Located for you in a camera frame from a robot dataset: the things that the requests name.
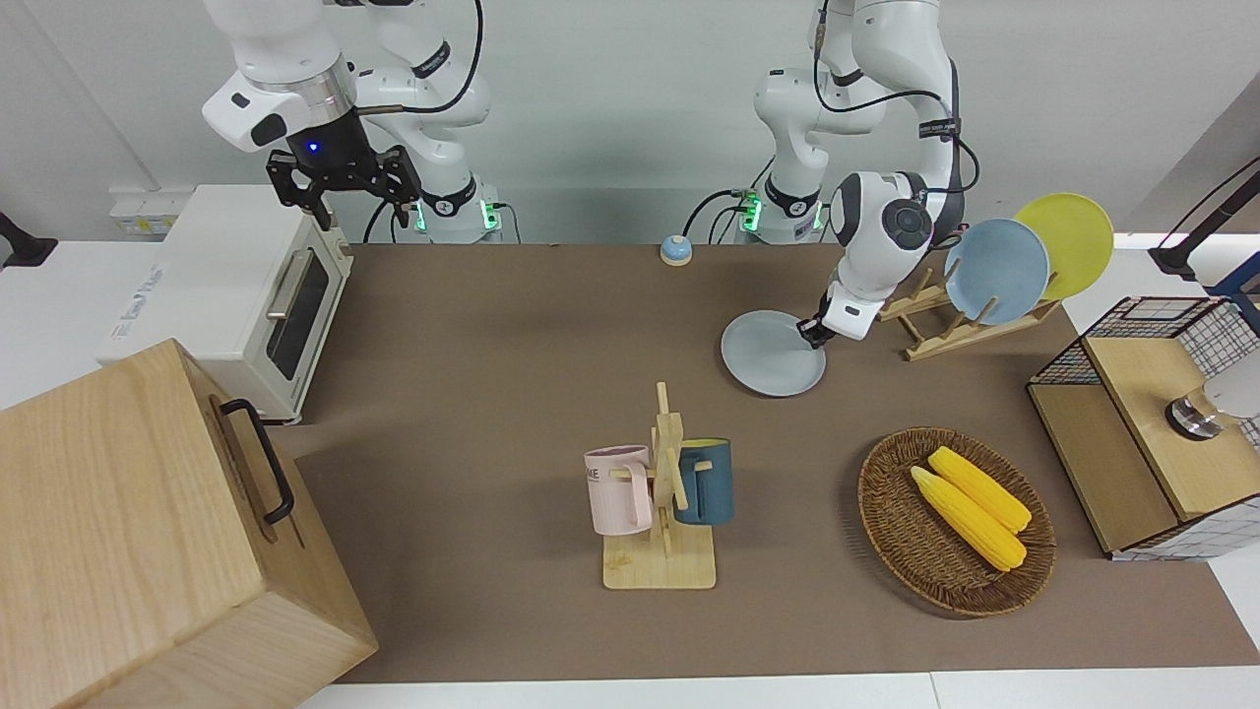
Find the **wooden mug holder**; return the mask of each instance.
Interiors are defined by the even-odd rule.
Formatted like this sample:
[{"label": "wooden mug holder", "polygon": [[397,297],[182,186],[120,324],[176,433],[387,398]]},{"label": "wooden mug holder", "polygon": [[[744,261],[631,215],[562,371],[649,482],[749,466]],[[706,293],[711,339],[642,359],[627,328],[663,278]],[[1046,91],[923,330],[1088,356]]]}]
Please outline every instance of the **wooden mug holder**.
[{"label": "wooden mug holder", "polygon": [[[906,327],[910,336],[915,337],[915,343],[903,350],[906,360],[911,363],[926,360],[927,358],[935,358],[936,354],[944,354],[945,351],[960,349],[969,344],[975,344],[976,341],[984,341],[985,339],[993,339],[994,336],[1019,331],[1041,324],[1047,316],[1050,316],[1051,312],[1058,309],[1060,303],[1062,303],[1062,300],[1042,300],[1027,315],[1019,317],[1018,320],[1012,320],[1000,325],[980,324],[980,320],[983,320],[985,315],[988,315],[993,307],[998,305],[998,297],[994,296],[989,298],[974,319],[969,319],[966,314],[958,311],[953,302],[950,302],[949,292],[945,290],[945,283],[954,277],[961,263],[961,258],[955,258],[954,262],[950,263],[949,269],[945,271],[945,277],[941,278],[940,282],[932,285],[929,285],[929,281],[932,278],[934,269],[927,268],[924,271],[924,275],[919,278],[919,282],[915,285],[915,288],[910,295],[891,300],[877,315],[879,321],[896,319],[901,322],[901,326]],[[1050,273],[1047,286],[1050,282],[1055,281],[1056,275],[1057,273]],[[937,307],[950,307],[956,314],[954,319],[950,320],[950,324],[940,331],[940,334],[925,336],[915,322],[911,321],[910,315],[926,310],[935,310]]]},{"label": "wooden mug holder", "polygon": [[[717,584],[713,528],[674,520],[674,505],[687,510],[678,461],[683,451],[683,417],[669,411],[665,383],[656,383],[656,426],[651,429],[655,515],[644,533],[604,538],[604,586],[610,589],[708,589]],[[612,471],[629,479],[630,471]]]}]

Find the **brown paper surface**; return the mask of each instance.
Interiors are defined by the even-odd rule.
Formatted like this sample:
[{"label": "brown paper surface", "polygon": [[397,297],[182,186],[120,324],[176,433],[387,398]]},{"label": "brown paper surface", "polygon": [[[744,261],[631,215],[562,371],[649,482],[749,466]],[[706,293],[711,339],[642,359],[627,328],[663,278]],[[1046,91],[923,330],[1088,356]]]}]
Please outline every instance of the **brown paper surface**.
[{"label": "brown paper surface", "polygon": [[[901,326],[877,322],[827,346],[814,390],[772,400],[726,374],[722,330],[755,309],[811,315],[838,247],[698,247],[682,268],[648,246],[357,253],[306,423],[273,433],[381,640],[343,681],[1260,661],[1206,564],[1099,550],[1024,392],[1074,336],[1062,312],[916,364]],[[649,443],[658,380],[688,436],[732,441],[713,591],[601,586],[582,453]],[[874,555],[861,463],[920,426],[984,441],[1045,500],[1060,555],[1027,608],[942,618]]]}]

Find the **oven handle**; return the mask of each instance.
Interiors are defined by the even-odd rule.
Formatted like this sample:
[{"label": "oven handle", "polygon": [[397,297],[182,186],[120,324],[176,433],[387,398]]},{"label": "oven handle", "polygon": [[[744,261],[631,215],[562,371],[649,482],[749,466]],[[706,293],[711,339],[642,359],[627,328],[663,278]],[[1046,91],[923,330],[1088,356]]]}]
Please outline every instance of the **oven handle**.
[{"label": "oven handle", "polygon": [[301,292],[302,282],[306,281],[306,273],[310,272],[311,262],[314,261],[315,251],[312,248],[295,251],[292,257],[289,258],[285,277],[281,278],[280,287],[276,288],[276,296],[271,298],[271,305],[267,305],[268,320],[289,319],[289,315],[294,311],[294,305],[297,302],[297,293]]}]

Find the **corn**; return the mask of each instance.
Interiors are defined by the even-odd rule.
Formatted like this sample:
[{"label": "corn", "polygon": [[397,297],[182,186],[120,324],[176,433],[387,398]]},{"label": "corn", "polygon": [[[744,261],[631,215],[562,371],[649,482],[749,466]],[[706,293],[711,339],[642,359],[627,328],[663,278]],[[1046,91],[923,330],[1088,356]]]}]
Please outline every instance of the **corn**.
[{"label": "corn", "polygon": [[988,474],[976,468],[966,458],[959,456],[953,450],[941,446],[927,457],[927,462],[940,477],[948,480],[954,487],[975,501],[993,519],[1002,523],[1014,534],[1019,534],[1028,528],[1032,521],[1032,513],[1024,508],[1023,502],[1016,500],[1014,495],[1007,492],[998,481]]},{"label": "corn", "polygon": [[1023,543],[970,497],[963,495],[945,479],[934,476],[919,466],[910,468],[910,475],[915,477],[919,492],[929,505],[940,513],[949,526],[954,528],[954,531],[970,544],[971,549],[979,552],[994,569],[1009,572],[1023,564],[1024,557],[1028,555]]}]

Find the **wicker basket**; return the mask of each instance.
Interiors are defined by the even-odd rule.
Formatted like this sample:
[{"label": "wicker basket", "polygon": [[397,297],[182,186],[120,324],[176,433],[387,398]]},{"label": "wicker basket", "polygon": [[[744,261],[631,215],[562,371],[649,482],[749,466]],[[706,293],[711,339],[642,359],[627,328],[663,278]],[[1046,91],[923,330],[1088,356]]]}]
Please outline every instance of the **wicker basket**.
[{"label": "wicker basket", "polygon": [[[1024,563],[1008,573],[990,567],[924,500],[911,466],[948,446],[993,476],[1032,511],[1019,533]],[[911,591],[968,617],[1009,613],[1032,602],[1055,565],[1055,530],[1037,492],[1005,458],[974,438],[940,428],[907,429],[881,441],[858,477],[862,526],[879,559]]]}]

